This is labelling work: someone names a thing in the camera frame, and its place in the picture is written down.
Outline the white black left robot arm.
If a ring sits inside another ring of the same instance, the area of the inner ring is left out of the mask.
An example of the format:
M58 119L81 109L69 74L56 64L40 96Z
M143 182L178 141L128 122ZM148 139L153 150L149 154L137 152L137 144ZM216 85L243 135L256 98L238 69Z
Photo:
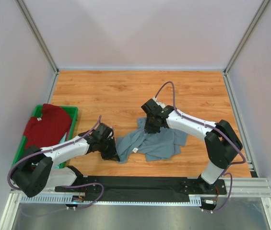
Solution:
M71 158L98 151L104 160L120 161L113 133L106 138L85 133L62 144L32 149L33 153L17 161L8 172L9 186L24 192L27 197L55 187L80 191L83 182L80 172L72 167L55 168Z

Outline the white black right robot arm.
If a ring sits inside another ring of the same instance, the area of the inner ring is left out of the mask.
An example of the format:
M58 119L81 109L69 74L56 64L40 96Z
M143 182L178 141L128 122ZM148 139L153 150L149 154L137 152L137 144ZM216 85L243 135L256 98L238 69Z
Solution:
M203 193L209 193L215 188L215 182L231 165L237 154L241 153L243 145L231 127L225 121L205 121L183 113L168 105L143 105L146 113L145 131L159 133L160 128L171 128L194 136L205 143L209 162L200 174L198 188Z

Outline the blue grey t shirt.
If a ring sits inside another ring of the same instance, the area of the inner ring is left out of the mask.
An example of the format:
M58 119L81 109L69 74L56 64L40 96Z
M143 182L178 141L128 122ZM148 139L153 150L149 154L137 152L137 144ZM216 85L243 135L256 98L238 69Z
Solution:
M177 129L161 128L159 133L144 130L146 118L137 119L138 128L124 137L117 137L116 150L120 163L126 163L133 153L142 153L146 161L168 160L181 153L188 134Z

